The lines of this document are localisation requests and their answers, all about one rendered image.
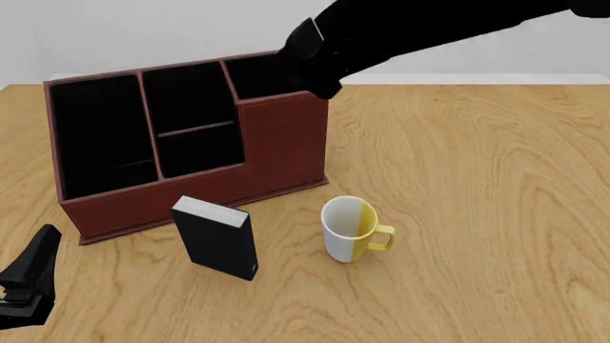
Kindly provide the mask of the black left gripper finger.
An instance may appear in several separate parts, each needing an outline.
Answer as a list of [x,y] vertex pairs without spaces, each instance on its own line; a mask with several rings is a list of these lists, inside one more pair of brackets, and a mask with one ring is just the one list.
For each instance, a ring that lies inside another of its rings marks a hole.
[[37,293],[55,297],[54,271],[62,233],[51,224],[45,224],[32,241],[35,251],[31,264],[31,276]]
[[38,232],[27,247],[0,272],[1,286],[33,286],[47,259],[44,234]]

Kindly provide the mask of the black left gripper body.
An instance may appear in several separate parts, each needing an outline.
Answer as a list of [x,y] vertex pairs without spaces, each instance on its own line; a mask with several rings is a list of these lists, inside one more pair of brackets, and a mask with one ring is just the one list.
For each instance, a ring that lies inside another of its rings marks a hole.
[[54,306],[54,290],[5,284],[0,299],[0,328],[45,325]]

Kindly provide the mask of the black book with white pages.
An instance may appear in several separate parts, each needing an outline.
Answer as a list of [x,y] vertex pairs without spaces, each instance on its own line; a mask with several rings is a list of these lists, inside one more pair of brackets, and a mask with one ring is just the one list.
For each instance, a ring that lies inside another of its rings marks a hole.
[[249,213],[186,195],[171,212],[194,264],[254,279],[258,261]]

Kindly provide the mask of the red-brown desk caddy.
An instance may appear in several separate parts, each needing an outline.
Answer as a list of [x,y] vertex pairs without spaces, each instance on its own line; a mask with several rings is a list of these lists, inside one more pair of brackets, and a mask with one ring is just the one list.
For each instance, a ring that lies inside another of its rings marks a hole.
[[57,200],[90,245],[325,185],[329,103],[264,51],[44,84]]

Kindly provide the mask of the white and yellow mug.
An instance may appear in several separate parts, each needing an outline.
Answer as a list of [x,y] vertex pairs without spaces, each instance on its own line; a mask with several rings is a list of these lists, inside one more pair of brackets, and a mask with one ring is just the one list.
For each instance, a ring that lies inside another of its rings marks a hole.
[[327,253],[342,263],[356,262],[367,251],[387,252],[395,228],[380,225],[375,209],[357,196],[337,196],[320,214]]

